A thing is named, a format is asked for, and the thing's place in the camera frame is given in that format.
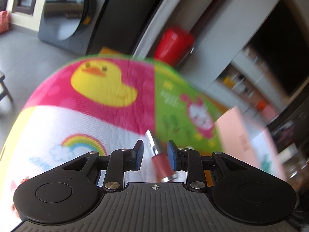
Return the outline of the black television screen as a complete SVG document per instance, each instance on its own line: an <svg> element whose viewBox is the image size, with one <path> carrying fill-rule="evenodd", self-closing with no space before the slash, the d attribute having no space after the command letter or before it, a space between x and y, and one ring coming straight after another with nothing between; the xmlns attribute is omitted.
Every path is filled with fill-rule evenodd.
<svg viewBox="0 0 309 232"><path fill-rule="evenodd" d="M293 0L279 0L250 45L288 96L308 78L308 25Z"/></svg>

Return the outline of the colourful cartoon play mat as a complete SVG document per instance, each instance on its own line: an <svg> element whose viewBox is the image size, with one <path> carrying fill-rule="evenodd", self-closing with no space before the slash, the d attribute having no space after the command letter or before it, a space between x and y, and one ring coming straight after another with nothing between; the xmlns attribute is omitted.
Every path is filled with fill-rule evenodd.
<svg viewBox="0 0 309 232"><path fill-rule="evenodd" d="M43 81L23 107L1 153L1 231L20 218L17 187L94 151L131 148L153 131L204 155L223 151L221 111L169 65L124 55L90 55Z"/></svg>

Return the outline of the red silver lipstick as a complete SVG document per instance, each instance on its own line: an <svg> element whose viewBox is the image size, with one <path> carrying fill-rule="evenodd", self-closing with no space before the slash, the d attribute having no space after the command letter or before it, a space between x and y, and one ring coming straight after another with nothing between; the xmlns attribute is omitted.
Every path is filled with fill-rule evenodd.
<svg viewBox="0 0 309 232"><path fill-rule="evenodd" d="M177 178L177 174L172 170L168 161L168 156L164 150L161 141L155 136L151 130L146 131L146 136L150 144L152 152L152 164L155 174L160 182L172 182Z"/></svg>

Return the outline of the pink patterned bag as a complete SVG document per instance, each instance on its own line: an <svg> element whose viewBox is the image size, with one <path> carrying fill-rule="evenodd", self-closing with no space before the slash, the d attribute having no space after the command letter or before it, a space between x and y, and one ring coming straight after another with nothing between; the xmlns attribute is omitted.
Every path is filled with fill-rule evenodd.
<svg viewBox="0 0 309 232"><path fill-rule="evenodd" d="M5 10L0 12L0 33L7 32L10 24L10 13Z"/></svg>

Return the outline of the pink cardboard box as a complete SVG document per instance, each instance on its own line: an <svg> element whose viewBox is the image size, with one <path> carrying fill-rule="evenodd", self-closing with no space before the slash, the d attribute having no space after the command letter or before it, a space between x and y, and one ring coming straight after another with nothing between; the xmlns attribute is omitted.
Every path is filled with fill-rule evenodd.
<svg viewBox="0 0 309 232"><path fill-rule="evenodd" d="M267 127L230 108L216 122L222 151L282 180L285 171Z"/></svg>

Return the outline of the grey washing machine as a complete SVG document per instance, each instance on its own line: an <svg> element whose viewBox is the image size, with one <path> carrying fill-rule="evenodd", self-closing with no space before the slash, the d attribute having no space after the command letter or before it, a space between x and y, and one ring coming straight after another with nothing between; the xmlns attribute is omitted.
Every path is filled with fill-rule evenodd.
<svg viewBox="0 0 309 232"><path fill-rule="evenodd" d="M38 38L85 55L106 0L45 0Z"/></svg>

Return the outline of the red cylindrical canister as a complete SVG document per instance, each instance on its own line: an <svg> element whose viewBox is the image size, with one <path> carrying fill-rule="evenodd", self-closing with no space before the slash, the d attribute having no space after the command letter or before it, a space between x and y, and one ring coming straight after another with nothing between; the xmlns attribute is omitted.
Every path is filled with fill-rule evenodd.
<svg viewBox="0 0 309 232"><path fill-rule="evenodd" d="M195 43L194 36L181 27L169 27L159 41L154 58L172 67L177 66Z"/></svg>

